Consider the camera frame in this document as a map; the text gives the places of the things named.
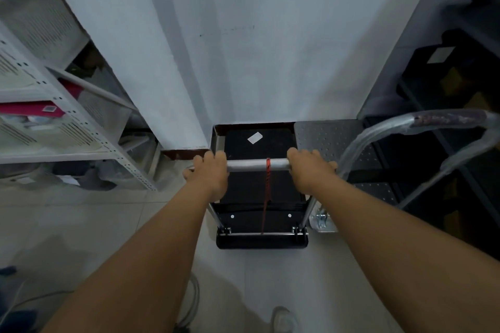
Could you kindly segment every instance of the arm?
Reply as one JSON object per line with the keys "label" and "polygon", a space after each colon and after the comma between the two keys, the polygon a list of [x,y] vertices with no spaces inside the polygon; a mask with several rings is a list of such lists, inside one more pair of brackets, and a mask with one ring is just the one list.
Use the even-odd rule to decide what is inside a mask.
{"label": "arm", "polygon": [[288,157],[404,331],[498,331],[500,262],[343,181],[317,150]]}
{"label": "arm", "polygon": [[172,331],[190,276],[203,216],[228,186],[224,152],[185,170],[186,185],[93,273],[43,333]]}

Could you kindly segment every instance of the finger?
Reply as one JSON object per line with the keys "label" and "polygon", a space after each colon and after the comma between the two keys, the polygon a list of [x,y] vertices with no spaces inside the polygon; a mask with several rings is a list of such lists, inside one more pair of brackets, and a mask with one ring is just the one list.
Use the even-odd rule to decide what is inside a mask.
{"label": "finger", "polygon": [[332,166],[332,168],[333,168],[334,170],[337,170],[337,167],[339,167],[339,165],[338,165],[338,164],[337,164],[337,162],[335,162],[335,161],[328,162],[328,164],[329,164],[330,166]]}
{"label": "finger", "polygon": [[287,150],[286,152],[286,157],[288,159],[291,159],[293,156],[295,156],[296,154],[298,153],[298,150],[297,148],[290,148]]}
{"label": "finger", "polygon": [[193,165],[195,166],[195,169],[197,167],[199,167],[202,163],[203,163],[203,158],[202,156],[195,156],[193,159],[192,159],[192,163]]}
{"label": "finger", "polygon": [[192,171],[190,169],[184,169],[184,171],[183,171],[184,179],[188,180],[191,175],[192,175]]}
{"label": "finger", "polygon": [[220,161],[227,161],[228,160],[228,158],[226,157],[226,154],[222,150],[217,151],[216,159],[219,159]]}
{"label": "finger", "polygon": [[212,153],[212,151],[211,150],[206,151],[205,155],[203,156],[203,162],[211,161],[212,159],[214,159],[214,154]]}

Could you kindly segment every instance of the white metal shelving unit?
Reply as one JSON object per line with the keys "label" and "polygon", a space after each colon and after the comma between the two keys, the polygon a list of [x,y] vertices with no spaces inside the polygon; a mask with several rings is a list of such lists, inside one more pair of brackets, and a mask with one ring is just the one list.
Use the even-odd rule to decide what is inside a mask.
{"label": "white metal shelving unit", "polygon": [[[96,70],[83,80],[64,70],[88,41],[62,0],[0,0],[0,103],[50,100],[65,112],[53,142],[50,134],[36,136],[0,120],[0,164],[115,159],[156,190],[160,147],[156,163],[142,169],[118,144],[136,108],[103,89],[110,73]],[[84,91],[75,99],[58,78]]]}

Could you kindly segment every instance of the shoe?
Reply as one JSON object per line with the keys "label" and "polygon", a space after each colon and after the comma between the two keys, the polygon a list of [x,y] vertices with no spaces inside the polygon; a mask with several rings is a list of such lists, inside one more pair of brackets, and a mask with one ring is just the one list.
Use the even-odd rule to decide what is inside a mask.
{"label": "shoe", "polygon": [[300,333],[297,319],[285,308],[274,313],[272,331],[273,333]]}

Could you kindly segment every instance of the hand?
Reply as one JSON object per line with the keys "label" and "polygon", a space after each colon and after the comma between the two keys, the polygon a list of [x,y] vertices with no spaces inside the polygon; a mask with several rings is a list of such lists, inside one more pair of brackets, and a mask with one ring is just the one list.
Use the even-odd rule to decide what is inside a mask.
{"label": "hand", "polygon": [[317,150],[312,153],[296,148],[288,149],[286,156],[290,161],[291,177],[297,190],[305,195],[313,195],[315,185],[329,176],[336,176],[337,162],[325,162]]}
{"label": "hand", "polygon": [[192,160],[195,170],[185,169],[183,171],[186,182],[197,182],[200,188],[207,188],[210,203],[220,200],[228,190],[228,160],[223,151],[218,151],[214,157],[211,151],[207,151],[202,158],[195,156]]}

